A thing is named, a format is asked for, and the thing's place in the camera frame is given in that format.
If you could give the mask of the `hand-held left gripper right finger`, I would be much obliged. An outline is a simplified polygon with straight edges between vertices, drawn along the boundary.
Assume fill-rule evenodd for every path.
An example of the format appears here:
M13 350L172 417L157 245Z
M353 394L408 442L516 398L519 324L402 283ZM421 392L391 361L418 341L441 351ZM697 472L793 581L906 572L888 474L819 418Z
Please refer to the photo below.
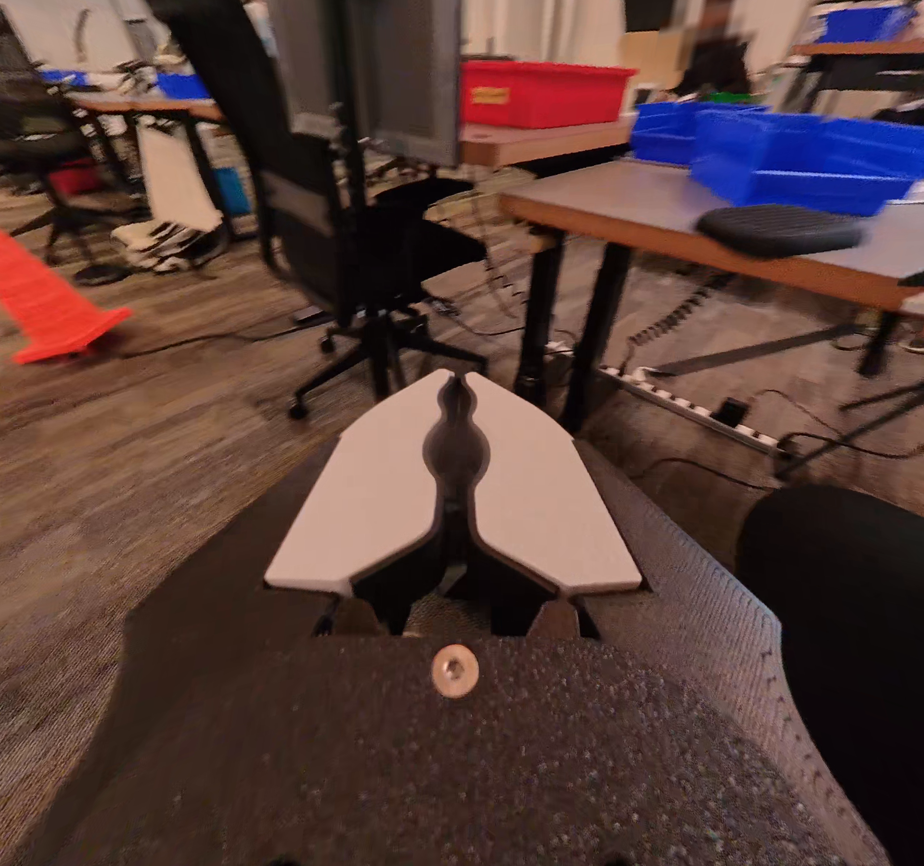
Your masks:
M572 436L482 375L466 384L488 449L472 493L482 547L564 597L639 589L641 571Z

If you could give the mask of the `small blue bin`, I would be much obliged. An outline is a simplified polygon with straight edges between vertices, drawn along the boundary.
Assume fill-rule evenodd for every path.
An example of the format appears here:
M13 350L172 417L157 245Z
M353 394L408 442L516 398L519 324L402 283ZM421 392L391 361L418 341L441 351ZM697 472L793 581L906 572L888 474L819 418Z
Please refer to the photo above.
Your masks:
M211 97L202 78L195 74L157 71L156 87L163 97L175 101L211 101Z

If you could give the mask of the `black mesh office chair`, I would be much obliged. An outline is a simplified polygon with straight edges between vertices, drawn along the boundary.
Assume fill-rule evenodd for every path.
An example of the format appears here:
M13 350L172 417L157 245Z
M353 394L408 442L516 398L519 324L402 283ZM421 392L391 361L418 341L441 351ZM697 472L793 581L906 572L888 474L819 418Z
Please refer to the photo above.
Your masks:
M72 202L54 177L74 165L88 162L96 169L89 138L75 117L70 103L53 93L19 40L5 13L1 13L1 167L3 175L27 176L40 185L50 203L41 216L10 231L14 238L48 229L44 262L58 263L54 247L66 236L78 249L84 266L74 275L75 283L96 287L119 283L132 271L124 263L99 261L88 245L85 232L112 229L128 220L140 208L120 180L102 181L91 191L105 198L92 203Z

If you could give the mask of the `wooden side desk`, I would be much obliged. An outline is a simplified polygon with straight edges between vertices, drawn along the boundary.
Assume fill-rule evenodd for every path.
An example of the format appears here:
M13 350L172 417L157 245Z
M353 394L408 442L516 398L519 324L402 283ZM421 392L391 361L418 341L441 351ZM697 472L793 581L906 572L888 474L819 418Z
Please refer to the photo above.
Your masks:
M458 159L462 165L496 169L615 147L629 142L636 119L633 112L617 121L548 129L466 124Z

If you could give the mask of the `black swivel office chair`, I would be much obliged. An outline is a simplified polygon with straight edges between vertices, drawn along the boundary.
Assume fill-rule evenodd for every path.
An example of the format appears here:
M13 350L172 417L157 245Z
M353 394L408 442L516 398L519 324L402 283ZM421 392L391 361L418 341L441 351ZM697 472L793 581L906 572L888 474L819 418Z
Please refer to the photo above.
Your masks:
M428 317L416 309L429 299L425 282L486 257L483 242L428 219L433 204L467 191L468 182L438 176L451 167L382 154L357 141L345 105L336 107L341 125L333 142L293 133L277 55L263 45L243 0L144 1L237 139L268 266L275 267L278 243L283 274L329 318L323 353L334 352L337 338L355 342L295 390L290 418L304 419L310 393L364 363L376 400L388 397L406 386L405 351L487 375L484 355L433 340Z

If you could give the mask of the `long grey power strip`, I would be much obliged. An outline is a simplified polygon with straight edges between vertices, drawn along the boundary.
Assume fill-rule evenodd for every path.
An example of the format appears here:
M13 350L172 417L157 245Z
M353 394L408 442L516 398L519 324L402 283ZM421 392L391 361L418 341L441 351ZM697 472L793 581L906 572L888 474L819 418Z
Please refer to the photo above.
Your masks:
M594 371L594 376L619 390L627 391L640 401L717 433L763 456L781 459L784 462L795 458L793 452L781 446L779 439L766 433L760 433L741 420L735 423L723 422L714 417L707 408L686 398L678 397L666 388L654 386L647 380L648 375L643 369L626 375L615 367L602 366Z

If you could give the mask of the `orange traffic cone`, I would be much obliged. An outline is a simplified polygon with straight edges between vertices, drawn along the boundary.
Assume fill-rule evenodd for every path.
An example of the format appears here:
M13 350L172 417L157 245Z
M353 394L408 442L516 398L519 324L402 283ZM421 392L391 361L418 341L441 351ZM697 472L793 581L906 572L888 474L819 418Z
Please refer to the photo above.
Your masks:
M27 342L13 355L21 365L85 353L133 316L128 307L96 306L6 232L1 233L1 303Z

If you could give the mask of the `blue plastic bin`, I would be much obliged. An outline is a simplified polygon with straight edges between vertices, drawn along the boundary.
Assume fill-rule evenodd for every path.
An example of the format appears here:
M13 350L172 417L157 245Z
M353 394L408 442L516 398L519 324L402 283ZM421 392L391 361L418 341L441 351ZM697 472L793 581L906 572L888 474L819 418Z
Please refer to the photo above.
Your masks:
M891 42L910 33L920 0L852 0L833 3L816 16L815 44Z
M636 160L685 167L694 155L697 122L702 113L765 113L767 106L750 102L656 102L640 105L630 136Z
M874 217L923 176L923 129L884 121L705 110L689 176L733 206Z

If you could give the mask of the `black textured pad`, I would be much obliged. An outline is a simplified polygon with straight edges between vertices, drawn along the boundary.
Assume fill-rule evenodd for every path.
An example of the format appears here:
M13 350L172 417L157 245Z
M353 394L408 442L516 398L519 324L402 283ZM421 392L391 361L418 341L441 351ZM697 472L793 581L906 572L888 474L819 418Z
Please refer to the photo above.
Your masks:
M794 205L759 204L710 210L696 232L755 259L786 259L854 248L864 230L851 216Z

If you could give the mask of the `red plastic bin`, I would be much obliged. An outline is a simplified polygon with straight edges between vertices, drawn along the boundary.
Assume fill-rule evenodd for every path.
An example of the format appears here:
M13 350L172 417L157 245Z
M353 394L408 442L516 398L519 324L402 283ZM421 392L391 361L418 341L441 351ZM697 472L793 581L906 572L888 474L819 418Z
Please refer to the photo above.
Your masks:
M618 121L635 68L467 60L460 121L545 130Z

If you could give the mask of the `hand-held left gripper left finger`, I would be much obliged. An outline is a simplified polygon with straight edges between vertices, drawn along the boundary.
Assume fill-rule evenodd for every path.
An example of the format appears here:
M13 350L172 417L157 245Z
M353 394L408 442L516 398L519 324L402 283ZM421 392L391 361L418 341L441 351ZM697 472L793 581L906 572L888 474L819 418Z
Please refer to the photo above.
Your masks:
M268 586L354 595L358 584L426 541L437 482L424 445L444 419L440 395L454 377L435 370L341 434L264 574Z

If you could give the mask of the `person's black trouser leg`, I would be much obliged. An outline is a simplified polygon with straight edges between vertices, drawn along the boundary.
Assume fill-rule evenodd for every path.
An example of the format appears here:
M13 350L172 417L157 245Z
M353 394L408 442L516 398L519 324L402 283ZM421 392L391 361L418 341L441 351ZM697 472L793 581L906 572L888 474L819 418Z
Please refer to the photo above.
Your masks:
M821 756L895 864L923 863L923 520L825 484L746 516L736 575L780 620Z

